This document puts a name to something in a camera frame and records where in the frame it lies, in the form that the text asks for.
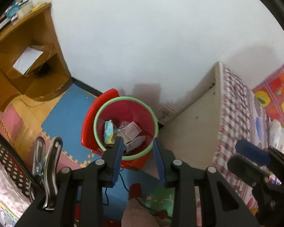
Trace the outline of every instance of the polka dot fabric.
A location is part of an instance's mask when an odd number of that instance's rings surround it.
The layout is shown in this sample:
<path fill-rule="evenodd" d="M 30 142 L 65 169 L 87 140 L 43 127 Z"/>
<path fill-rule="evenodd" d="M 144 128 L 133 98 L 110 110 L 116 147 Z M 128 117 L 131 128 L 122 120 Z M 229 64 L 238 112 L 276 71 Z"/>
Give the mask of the polka dot fabric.
<path fill-rule="evenodd" d="M 17 162 L 10 156 L 10 154 L 0 144 L 0 162 L 4 166 L 7 173 L 16 184 L 17 188 L 29 198 L 28 185 L 29 180 L 26 174 L 22 172 L 22 169 Z"/>

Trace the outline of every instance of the green rim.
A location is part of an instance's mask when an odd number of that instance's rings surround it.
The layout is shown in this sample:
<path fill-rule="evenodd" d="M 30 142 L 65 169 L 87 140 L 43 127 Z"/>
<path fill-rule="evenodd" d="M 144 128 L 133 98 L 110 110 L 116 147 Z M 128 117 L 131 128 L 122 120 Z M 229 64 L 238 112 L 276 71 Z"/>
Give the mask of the green rim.
<path fill-rule="evenodd" d="M 134 101 L 134 102 L 137 102 L 137 103 L 141 104 L 143 107 L 145 107 L 149 111 L 149 113 L 151 114 L 151 116 L 152 116 L 152 118 L 154 120 L 154 124 L 155 124 L 155 136 L 154 137 L 158 136 L 158 132 L 159 132 L 158 119 L 157 119 L 155 113 L 152 111 L 152 109 L 149 106 L 147 106 L 144 102 L 142 102 L 142 101 L 140 101 L 140 100 L 138 100 L 136 98 L 133 98 L 133 97 L 129 97 L 129 96 L 116 97 L 116 98 L 113 98 L 113 99 L 107 101 L 104 105 L 102 105 L 102 107 L 100 107 L 100 109 L 98 110 L 98 112 L 96 114 L 95 120 L 94 120 L 94 135 L 95 135 L 95 139 L 96 139 L 99 147 L 103 151 L 105 151 L 106 148 L 102 145 L 102 142 L 100 141 L 100 139 L 98 137 L 97 122 L 98 122 L 99 116 L 102 113 L 102 111 L 104 110 L 104 108 L 106 108 L 109 104 L 111 104 L 113 102 L 116 102 L 116 101 L 120 101 L 120 100 Z M 141 151 L 140 153 L 134 154 L 134 155 L 130 155 L 130 156 L 123 156 L 122 160 L 133 160 L 133 159 L 141 158 L 142 156 L 146 155 L 149 151 L 151 151 L 152 148 L 153 148 L 153 142 L 151 142 L 148 145 L 148 147 L 146 149 L 144 149 L 143 151 Z"/>

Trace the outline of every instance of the metal bolt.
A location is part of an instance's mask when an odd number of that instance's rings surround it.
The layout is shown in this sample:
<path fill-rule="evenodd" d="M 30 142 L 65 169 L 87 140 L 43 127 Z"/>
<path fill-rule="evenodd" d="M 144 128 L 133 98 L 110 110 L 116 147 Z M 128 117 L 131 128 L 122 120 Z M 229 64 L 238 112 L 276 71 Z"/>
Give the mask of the metal bolt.
<path fill-rule="evenodd" d="M 105 161 L 103 159 L 98 159 L 96 160 L 96 165 L 101 166 L 105 163 Z"/>
<path fill-rule="evenodd" d="M 61 172 L 62 172 L 63 174 L 69 173 L 69 171 L 70 171 L 69 167 L 63 167 L 63 168 L 61 169 Z"/>
<path fill-rule="evenodd" d="M 271 210 L 274 210 L 275 206 L 276 206 L 276 202 L 275 202 L 275 201 L 271 201 L 271 202 L 270 202 L 270 208 L 271 208 Z"/>
<path fill-rule="evenodd" d="M 180 166 L 180 165 L 182 165 L 182 160 L 180 160 L 180 159 L 175 159 L 175 160 L 173 161 L 173 164 L 176 165 L 176 166 Z"/>
<path fill-rule="evenodd" d="M 208 167 L 207 170 L 208 170 L 210 173 L 215 173 L 215 172 L 217 171 L 217 169 L 214 168 L 213 166 Z"/>

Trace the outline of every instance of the metal clip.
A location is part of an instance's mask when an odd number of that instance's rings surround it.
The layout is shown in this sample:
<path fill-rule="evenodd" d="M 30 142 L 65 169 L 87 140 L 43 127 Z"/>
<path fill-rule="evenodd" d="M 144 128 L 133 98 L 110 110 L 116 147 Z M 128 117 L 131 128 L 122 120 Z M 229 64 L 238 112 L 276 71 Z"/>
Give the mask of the metal clip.
<path fill-rule="evenodd" d="M 34 161 L 32 174 L 39 177 L 45 190 L 45 202 L 42 209 L 53 210 L 58 194 L 56 182 L 57 164 L 62 150 L 61 137 L 55 136 L 49 146 L 48 152 L 45 154 L 45 141 L 42 137 L 38 137 L 35 143 Z M 34 200 L 34 192 L 32 187 L 29 190 L 31 200 Z"/>

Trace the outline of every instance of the red shoe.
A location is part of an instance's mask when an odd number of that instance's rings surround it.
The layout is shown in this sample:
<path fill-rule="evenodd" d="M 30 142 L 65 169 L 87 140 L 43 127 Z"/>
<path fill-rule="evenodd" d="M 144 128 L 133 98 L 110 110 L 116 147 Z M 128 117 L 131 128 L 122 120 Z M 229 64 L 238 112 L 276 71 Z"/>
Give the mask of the red shoe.
<path fill-rule="evenodd" d="M 129 187 L 129 199 L 141 197 L 141 184 L 134 183 Z"/>

